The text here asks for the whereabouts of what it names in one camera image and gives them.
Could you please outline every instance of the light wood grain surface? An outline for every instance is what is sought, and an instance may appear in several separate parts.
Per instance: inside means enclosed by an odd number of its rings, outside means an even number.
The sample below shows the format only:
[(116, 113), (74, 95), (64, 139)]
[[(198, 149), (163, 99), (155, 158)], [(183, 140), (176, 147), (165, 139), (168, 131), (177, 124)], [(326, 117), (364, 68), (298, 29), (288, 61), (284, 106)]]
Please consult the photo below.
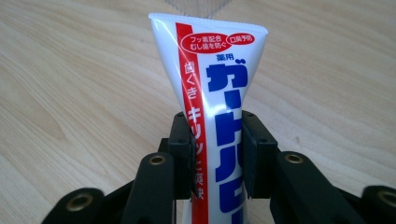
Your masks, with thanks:
[[(268, 28), (244, 109), (341, 189), (396, 188), (396, 2), (233, 0)], [(148, 19), (163, 0), (0, 0), (0, 222), (39, 223), (68, 192), (134, 179), (180, 106)], [(251, 223), (272, 223), (268, 201)]]

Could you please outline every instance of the clear plastic object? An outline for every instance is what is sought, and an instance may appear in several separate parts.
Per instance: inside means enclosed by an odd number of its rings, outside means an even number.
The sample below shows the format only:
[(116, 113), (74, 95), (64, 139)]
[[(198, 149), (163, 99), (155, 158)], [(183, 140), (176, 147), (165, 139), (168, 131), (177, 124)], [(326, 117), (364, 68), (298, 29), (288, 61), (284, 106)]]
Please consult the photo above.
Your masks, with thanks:
[(211, 18), (231, 0), (165, 0), (186, 16)]

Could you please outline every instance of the tabletop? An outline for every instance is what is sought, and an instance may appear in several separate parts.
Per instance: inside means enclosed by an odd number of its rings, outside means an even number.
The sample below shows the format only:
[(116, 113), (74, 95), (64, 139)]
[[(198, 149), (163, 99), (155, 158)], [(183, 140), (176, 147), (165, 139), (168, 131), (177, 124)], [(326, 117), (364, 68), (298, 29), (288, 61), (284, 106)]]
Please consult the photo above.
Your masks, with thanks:
[[(233, 0), (269, 35), (243, 108), (336, 187), (396, 188), (396, 2)], [(0, 0), (0, 222), (134, 179), (181, 111), (148, 14), (163, 0)], [(268, 200), (251, 223), (273, 223)]]

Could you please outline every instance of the red oval label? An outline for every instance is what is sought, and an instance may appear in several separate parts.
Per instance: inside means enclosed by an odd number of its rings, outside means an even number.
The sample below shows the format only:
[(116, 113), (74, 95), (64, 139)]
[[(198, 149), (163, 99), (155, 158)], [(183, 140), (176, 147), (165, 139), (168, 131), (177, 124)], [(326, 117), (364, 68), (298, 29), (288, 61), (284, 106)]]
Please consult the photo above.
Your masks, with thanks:
[(181, 47), (191, 53), (219, 53), (231, 46), (227, 40), (227, 35), (217, 33), (190, 34), (181, 40)]
[(254, 42), (254, 36), (247, 33), (229, 35), (227, 43), (231, 45), (248, 45)]

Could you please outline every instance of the wooden table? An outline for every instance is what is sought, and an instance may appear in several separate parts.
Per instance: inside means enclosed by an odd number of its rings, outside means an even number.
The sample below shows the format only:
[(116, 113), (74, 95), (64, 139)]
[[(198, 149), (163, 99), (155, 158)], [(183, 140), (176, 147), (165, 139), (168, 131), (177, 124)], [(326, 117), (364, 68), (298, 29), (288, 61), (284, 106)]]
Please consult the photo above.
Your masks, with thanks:
[[(244, 109), (336, 187), (396, 188), (396, 3), (233, 0), (214, 19), (269, 36)], [(148, 19), (163, 0), (0, 1), (0, 222), (134, 179), (180, 106)], [(251, 223), (272, 223), (267, 200)]]

